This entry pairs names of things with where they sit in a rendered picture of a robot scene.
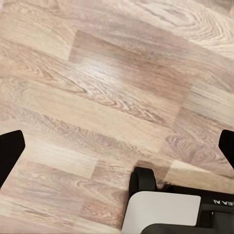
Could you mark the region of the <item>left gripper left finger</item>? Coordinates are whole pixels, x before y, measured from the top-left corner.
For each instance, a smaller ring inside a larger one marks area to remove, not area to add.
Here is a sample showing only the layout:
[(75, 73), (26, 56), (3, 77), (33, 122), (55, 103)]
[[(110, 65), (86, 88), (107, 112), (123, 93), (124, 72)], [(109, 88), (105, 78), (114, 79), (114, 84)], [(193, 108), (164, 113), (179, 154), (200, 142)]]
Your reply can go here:
[(0, 135), (0, 188), (24, 149), (25, 141), (21, 130)]

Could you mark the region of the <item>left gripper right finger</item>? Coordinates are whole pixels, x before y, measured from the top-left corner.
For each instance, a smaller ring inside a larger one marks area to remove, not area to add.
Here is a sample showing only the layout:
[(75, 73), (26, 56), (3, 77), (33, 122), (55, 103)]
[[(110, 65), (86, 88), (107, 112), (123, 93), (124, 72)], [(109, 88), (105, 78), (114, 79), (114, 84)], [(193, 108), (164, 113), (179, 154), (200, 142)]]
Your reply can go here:
[(218, 148), (222, 151), (223, 155), (234, 169), (234, 132), (222, 130)]

